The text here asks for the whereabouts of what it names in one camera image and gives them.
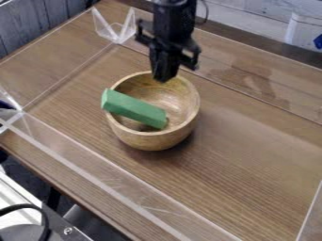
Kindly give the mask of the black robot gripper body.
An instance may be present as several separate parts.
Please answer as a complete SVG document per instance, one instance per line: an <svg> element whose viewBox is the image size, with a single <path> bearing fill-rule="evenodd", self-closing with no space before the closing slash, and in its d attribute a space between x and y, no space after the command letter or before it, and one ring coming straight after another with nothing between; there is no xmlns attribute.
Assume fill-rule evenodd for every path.
<svg viewBox="0 0 322 241"><path fill-rule="evenodd" d="M153 0L152 21L138 19L136 40L149 49L181 53L181 65L198 68L201 46L193 40L198 0Z"/></svg>

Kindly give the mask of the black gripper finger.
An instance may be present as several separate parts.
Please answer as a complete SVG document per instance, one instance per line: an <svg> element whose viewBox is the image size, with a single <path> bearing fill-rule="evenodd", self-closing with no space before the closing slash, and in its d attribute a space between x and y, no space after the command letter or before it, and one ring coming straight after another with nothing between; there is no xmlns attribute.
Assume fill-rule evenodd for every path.
<svg viewBox="0 0 322 241"><path fill-rule="evenodd" d="M157 48L150 49L152 71L158 81L168 79L168 53Z"/></svg>
<svg viewBox="0 0 322 241"><path fill-rule="evenodd" d="M166 76L165 81L169 81L178 74L178 70L181 67L181 53L180 52L169 52L166 54Z"/></svg>

